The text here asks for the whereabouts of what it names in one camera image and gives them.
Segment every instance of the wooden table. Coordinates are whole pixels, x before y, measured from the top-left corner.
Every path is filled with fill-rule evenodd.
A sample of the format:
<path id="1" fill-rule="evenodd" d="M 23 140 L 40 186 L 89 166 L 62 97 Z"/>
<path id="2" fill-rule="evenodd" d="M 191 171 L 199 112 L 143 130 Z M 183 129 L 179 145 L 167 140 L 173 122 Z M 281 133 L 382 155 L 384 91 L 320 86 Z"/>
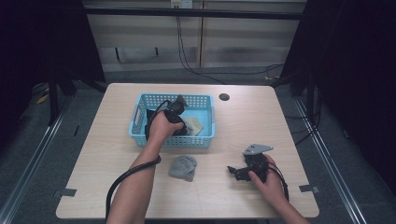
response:
<path id="1" fill-rule="evenodd" d="M 284 119 L 275 91 L 264 86 L 111 84 L 98 109 L 67 189 L 59 218 L 105 217 L 106 194 L 125 172 L 141 148 L 128 134 L 139 93 L 170 92 L 210 94 L 214 98 L 216 135 L 209 148 L 162 149 L 147 218 L 271 218 L 277 213 L 263 200 L 252 182 L 236 181 L 227 170 L 246 167 L 242 151 L 250 144 L 274 146 L 268 152 L 289 185 L 290 202 L 305 217 L 318 215 L 304 168 Z M 230 100 L 221 101 L 227 93 Z M 192 155 L 198 162 L 192 182 L 168 175 L 175 158 Z"/>

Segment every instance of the table hole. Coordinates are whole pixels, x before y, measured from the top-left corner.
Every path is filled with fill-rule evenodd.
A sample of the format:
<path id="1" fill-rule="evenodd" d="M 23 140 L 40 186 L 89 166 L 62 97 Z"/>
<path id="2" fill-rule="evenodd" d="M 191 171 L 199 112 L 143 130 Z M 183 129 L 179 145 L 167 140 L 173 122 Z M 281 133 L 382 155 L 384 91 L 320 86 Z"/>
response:
<path id="1" fill-rule="evenodd" d="M 227 93 L 222 93 L 222 94 L 219 95 L 219 98 L 222 101 L 228 101 L 228 100 L 230 100 L 230 95 L 227 94 Z"/>

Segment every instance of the black cable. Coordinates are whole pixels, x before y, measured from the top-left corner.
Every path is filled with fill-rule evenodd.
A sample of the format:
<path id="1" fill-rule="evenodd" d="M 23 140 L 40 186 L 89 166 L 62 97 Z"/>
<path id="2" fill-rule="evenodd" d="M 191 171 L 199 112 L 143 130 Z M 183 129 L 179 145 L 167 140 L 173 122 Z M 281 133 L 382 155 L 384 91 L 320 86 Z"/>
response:
<path id="1" fill-rule="evenodd" d="M 108 213 L 110 212 L 111 198 L 113 196 L 113 192 L 116 189 L 116 187 L 122 182 L 122 180 L 124 180 L 126 177 L 128 177 L 138 171 L 147 169 L 150 166 L 160 163 L 161 160 L 162 159 L 159 155 L 155 161 L 149 161 L 149 162 L 137 165 L 136 167 L 131 168 L 128 171 L 126 171 L 125 173 L 123 173 L 122 175 L 120 175 L 120 177 L 117 178 L 116 181 L 114 181 L 114 183 L 111 185 L 110 189 L 108 190 L 107 197 L 106 197 L 106 220 L 108 218 Z"/>
<path id="2" fill-rule="evenodd" d="M 280 182 L 282 183 L 283 191 L 285 192 L 285 198 L 287 200 L 289 200 L 288 184 L 286 184 L 286 181 L 285 181 L 285 178 L 282 175 L 282 172 L 280 172 L 279 168 L 277 168 L 277 166 L 275 164 L 273 164 L 271 162 L 268 162 L 268 164 L 271 164 L 271 165 L 273 165 L 275 167 L 275 169 L 274 169 L 274 168 L 268 166 L 268 169 L 273 171 L 274 173 L 276 173 L 276 175 L 279 177 Z"/>
<path id="3" fill-rule="evenodd" d="M 297 146 L 300 143 L 302 143 L 306 138 L 308 138 L 312 132 L 315 132 L 318 130 L 318 126 L 320 124 L 320 118 L 321 118 L 321 105 L 322 105 L 322 97 L 321 94 L 318 93 L 318 101 L 317 101 L 317 113 L 315 113 L 316 115 L 318 115 L 318 121 L 313 120 L 314 123 L 314 127 L 312 130 L 309 131 L 309 133 L 304 136 L 302 139 L 300 139 L 298 142 L 296 142 L 294 145 Z"/>
<path id="4" fill-rule="evenodd" d="M 218 80 L 218 79 L 213 78 L 213 77 L 205 76 L 205 75 L 243 75 L 243 76 L 250 76 L 250 75 L 258 75 L 258 74 L 262 74 L 262 73 L 267 73 L 267 75 L 269 75 L 268 74 L 269 71 L 274 70 L 274 69 L 278 68 L 279 66 L 283 65 L 283 63 L 271 64 L 271 65 L 268 65 L 265 70 L 259 71 L 259 72 L 253 72 L 253 73 L 196 72 L 190 67 L 190 65 L 189 65 L 189 63 L 187 61 L 186 53 L 185 53 L 185 50 L 184 50 L 183 37 L 182 37 L 182 34 L 181 34 L 180 17 L 177 17 L 177 40 L 178 40 L 179 59 L 180 59 L 181 64 L 183 65 L 183 67 L 187 71 L 189 71 L 189 72 L 191 72 L 191 73 L 193 73 L 193 74 L 195 74 L 197 76 L 211 78 L 211 79 L 213 79 L 213 80 L 215 80 L 217 82 L 220 82 L 220 83 L 222 83 L 224 85 L 227 85 L 227 84 L 225 82 L 221 81 L 221 80 Z M 181 52 L 183 53 L 184 61 L 185 61 L 186 64 L 183 63 L 183 60 L 182 60 L 182 57 L 181 57 Z"/>
<path id="5" fill-rule="evenodd" d="M 225 83 L 225 82 L 223 82 L 223 81 L 221 81 L 221 80 L 219 80 L 219 79 L 216 79 L 216 78 L 214 78 L 214 77 L 205 76 L 203 73 L 197 73 L 197 72 L 195 72 L 194 70 L 192 70 L 192 68 L 190 67 L 190 65 L 189 65 L 189 63 L 188 63 L 188 61 L 187 61 L 186 52 L 185 52 L 185 50 L 184 50 L 183 38 L 182 38 L 182 35 L 181 35 L 181 27 L 180 27 L 180 17 L 177 17 L 177 41 L 178 41 L 178 43 L 177 43 L 177 44 L 178 44 L 178 58 L 180 59 L 181 64 L 183 65 L 183 67 L 184 67 L 187 71 L 189 71 L 189 72 L 191 72 L 191 73 L 193 73 L 193 74 L 195 74 L 195 75 L 197 75 L 197 76 L 200 76 L 200 77 L 207 77 L 207 78 L 210 78 L 210 79 L 212 79 L 212 80 L 215 80 L 215 81 L 217 81 L 217 82 L 219 82 L 219 83 L 221 83 L 221 84 L 223 84 L 223 85 L 227 85 L 227 83 Z M 183 63 L 183 60 L 182 60 L 182 58 L 181 58 L 181 52 L 183 52 L 184 61 L 186 62 L 187 67 L 186 67 L 186 65 Z"/>

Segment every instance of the person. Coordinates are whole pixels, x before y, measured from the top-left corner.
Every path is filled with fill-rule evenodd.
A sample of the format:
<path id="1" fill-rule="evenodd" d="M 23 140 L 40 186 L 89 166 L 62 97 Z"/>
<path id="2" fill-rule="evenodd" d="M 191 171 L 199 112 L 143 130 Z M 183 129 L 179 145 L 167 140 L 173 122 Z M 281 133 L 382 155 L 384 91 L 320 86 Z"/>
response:
<path id="1" fill-rule="evenodd" d="M 269 165 L 275 169 L 274 165 L 276 164 L 274 160 L 266 154 L 264 154 L 264 156 L 270 163 L 272 163 Z M 250 176 L 251 181 L 256 185 L 257 189 L 259 189 L 264 200 L 279 213 L 285 223 L 309 223 L 309 221 L 304 218 L 286 199 L 280 179 L 274 171 L 268 170 L 265 183 L 262 183 L 260 178 L 252 171 L 249 171 L 248 175 Z"/>
<path id="2" fill-rule="evenodd" d="M 164 113 L 162 111 L 159 112 L 151 123 L 149 139 L 141 153 L 131 165 L 131 168 L 148 161 L 155 161 L 165 139 L 182 127 L 183 123 L 170 123 Z M 265 156 L 271 163 L 275 164 L 271 157 L 268 155 Z M 154 174 L 155 166 L 150 166 L 147 169 L 128 176 L 120 183 L 110 207 L 106 220 L 107 224 L 145 223 L 154 182 Z M 309 223 L 286 200 L 280 180 L 274 172 L 268 172 L 267 181 L 265 183 L 262 183 L 253 172 L 250 172 L 249 175 L 259 189 L 264 200 L 274 207 L 286 223 Z"/>

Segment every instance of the blue plastic basket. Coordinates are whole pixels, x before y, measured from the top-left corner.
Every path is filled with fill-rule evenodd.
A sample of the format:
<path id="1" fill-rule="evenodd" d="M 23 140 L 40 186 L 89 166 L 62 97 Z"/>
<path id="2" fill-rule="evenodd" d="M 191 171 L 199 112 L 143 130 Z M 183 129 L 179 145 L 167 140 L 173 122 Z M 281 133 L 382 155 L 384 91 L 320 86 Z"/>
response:
<path id="1" fill-rule="evenodd" d="M 179 94 L 141 93 L 134 106 L 134 114 L 129 126 L 129 135 L 139 147 L 146 145 L 145 126 L 147 109 L 155 110 L 164 100 L 175 101 Z M 171 136 L 164 142 L 165 147 L 209 147 L 215 136 L 215 110 L 211 95 L 183 94 L 187 102 L 182 118 L 198 118 L 204 128 L 196 136 Z"/>

